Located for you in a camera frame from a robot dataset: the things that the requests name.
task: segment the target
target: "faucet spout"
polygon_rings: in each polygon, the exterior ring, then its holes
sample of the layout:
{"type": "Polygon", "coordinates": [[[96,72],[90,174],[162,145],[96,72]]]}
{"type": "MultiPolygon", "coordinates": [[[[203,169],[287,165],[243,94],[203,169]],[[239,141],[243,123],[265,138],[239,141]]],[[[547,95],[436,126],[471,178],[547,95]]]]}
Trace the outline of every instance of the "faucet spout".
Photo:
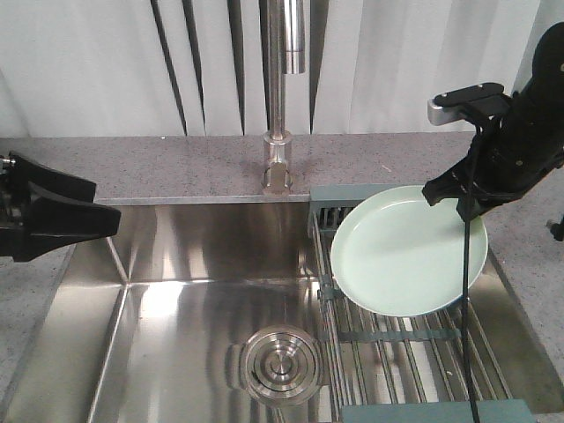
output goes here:
{"type": "Polygon", "coordinates": [[[305,71],[303,0],[268,0],[269,131],[264,134],[263,192],[287,195],[292,186],[292,135],[286,130],[285,73],[305,71]]]}
{"type": "Polygon", "coordinates": [[[284,0],[284,73],[306,71],[306,31],[303,0],[284,0]]]}

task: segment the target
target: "light green plate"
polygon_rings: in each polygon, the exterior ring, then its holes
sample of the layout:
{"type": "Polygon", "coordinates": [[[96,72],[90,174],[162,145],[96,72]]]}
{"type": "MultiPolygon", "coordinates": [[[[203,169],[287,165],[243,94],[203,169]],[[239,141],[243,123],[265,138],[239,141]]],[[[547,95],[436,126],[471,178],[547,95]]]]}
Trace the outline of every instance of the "light green plate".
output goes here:
{"type": "MultiPolygon", "coordinates": [[[[422,188],[398,187],[370,197],[335,234],[330,259],[337,283],[369,311],[422,315],[462,294],[464,223],[456,199],[431,207],[422,188]]],[[[470,284],[486,256],[486,228],[476,218],[471,223],[470,284]]]]}

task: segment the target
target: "drain strainer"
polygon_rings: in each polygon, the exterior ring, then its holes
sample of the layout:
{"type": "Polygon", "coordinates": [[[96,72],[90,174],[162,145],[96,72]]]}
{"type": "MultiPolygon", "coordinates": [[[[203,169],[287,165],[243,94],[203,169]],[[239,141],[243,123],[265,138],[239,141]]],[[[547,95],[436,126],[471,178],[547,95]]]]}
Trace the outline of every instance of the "drain strainer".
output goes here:
{"type": "Polygon", "coordinates": [[[258,331],[242,352],[243,385],[254,399],[272,407],[310,399],[319,388],[321,374],[317,343],[293,326],[258,331]]]}

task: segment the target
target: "countertop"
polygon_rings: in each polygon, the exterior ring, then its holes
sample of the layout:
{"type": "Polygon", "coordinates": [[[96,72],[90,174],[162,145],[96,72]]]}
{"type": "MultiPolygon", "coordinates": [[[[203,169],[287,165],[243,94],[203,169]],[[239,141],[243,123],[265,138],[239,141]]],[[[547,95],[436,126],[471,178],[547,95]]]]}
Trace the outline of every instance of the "countertop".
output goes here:
{"type": "MultiPolygon", "coordinates": [[[[315,135],[293,141],[293,194],[315,185],[424,183],[466,153],[469,132],[315,135]]],[[[97,199],[189,197],[194,203],[263,201],[261,137],[97,137],[0,139],[39,162],[98,183],[97,199]]],[[[545,223],[564,213],[564,171],[485,216],[492,251],[564,380],[564,242],[545,223]]],[[[68,248],[31,263],[0,259],[0,398],[6,406],[22,358],[41,327],[68,248]]],[[[564,422],[564,414],[543,415],[564,422]]]]}

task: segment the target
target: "sink basin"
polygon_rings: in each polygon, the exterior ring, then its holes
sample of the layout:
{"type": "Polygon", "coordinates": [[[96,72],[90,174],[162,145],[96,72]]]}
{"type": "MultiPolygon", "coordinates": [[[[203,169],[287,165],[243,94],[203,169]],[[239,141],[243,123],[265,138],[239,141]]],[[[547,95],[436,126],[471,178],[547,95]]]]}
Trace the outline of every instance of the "sink basin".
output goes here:
{"type": "MultiPolygon", "coordinates": [[[[118,235],[74,249],[7,423],[338,418],[308,203],[119,208],[118,235]]],[[[561,382],[492,262],[471,297],[489,339],[488,345],[477,341],[476,350],[497,357],[508,389],[534,412],[564,410],[561,382]]],[[[338,301],[337,314],[346,320],[355,306],[338,301]]],[[[366,331],[356,327],[357,320],[348,330],[366,331]]],[[[408,330],[418,324],[395,320],[388,330],[404,323],[408,330]]],[[[444,342],[412,342],[424,390],[429,400],[464,399],[457,397],[463,390],[449,398],[439,386],[431,350],[447,351],[444,342]]],[[[391,401],[382,394],[386,372],[375,357],[376,344],[362,337],[341,342],[350,404],[391,401]],[[360,379],[364,393],[355,388],[360,379]]],[[[385,348],[401,384],[405,353],[397,345],[385,348]]],[[[446,372],[456,373],[454,361],[443,363],[446,372]]],[[[485,362],[487,371],[497,365],[485,362]]],[[[409,383],[404,385],[400,402],[417,402],[409,383]]]]}

